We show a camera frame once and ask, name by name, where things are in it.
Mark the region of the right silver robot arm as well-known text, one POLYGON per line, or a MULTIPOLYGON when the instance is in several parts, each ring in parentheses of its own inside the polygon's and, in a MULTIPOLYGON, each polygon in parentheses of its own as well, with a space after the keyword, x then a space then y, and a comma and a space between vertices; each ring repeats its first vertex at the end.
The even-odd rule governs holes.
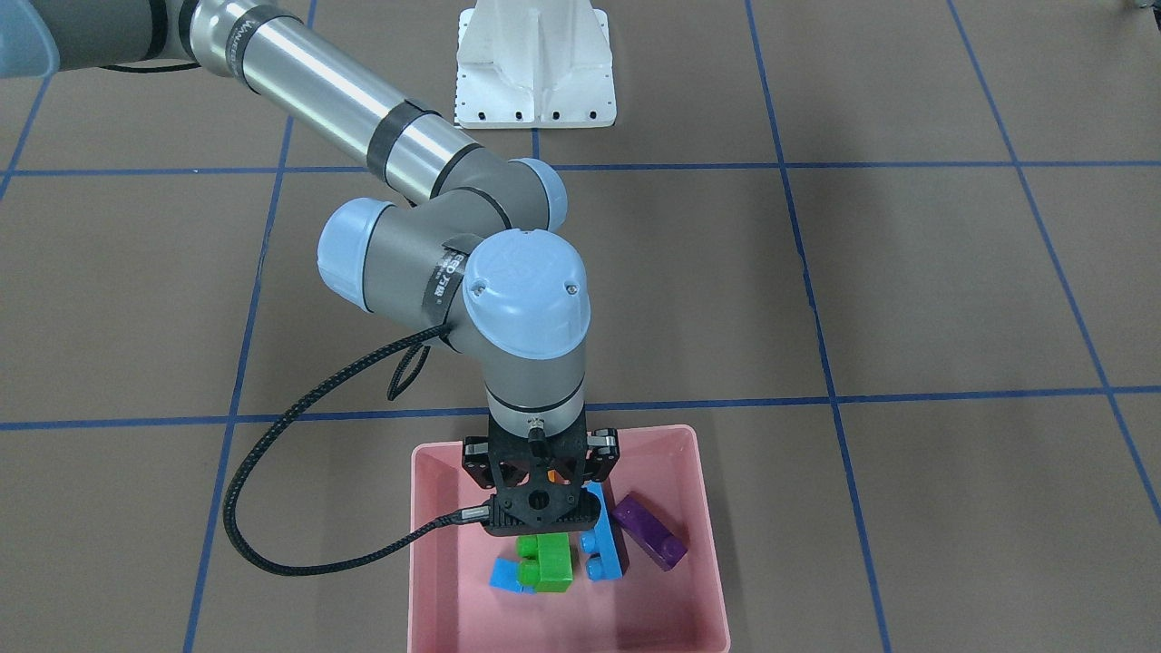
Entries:
POLYGON ((586 433, 591 301, 555 170, 493 155, 274 1, 3 2, 3 78, 178 63, 240 82, 397 194, 339 208, 317 268, 356 308, 481 365, 488 431, 462 466, 490 497, 470 518, 493 536, 593 528, 587 485, 619 450, 586 433))

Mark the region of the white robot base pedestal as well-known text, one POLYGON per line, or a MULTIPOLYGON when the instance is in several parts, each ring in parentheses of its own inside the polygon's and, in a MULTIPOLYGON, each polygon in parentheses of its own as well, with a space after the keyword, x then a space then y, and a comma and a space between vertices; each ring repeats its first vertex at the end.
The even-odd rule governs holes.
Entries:
POLYGON ((454 122, 464 129, 615 123, 610 17, 589 1, 478 1, 457 20, 454 122))

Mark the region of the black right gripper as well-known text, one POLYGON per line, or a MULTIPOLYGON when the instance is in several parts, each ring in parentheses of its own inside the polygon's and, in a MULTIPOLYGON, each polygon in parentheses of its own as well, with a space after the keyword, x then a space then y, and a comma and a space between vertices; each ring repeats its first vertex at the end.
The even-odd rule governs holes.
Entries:
POLYGON ((618 431, 589 433, 585 416, 558 435, 542 426, 512 435, 490 419, 488 435, 462 443, 462 468, 491 495, 462 521, 496 537, 592 530, 601 507, 585 486, 605 481, 619 459, 618 431))

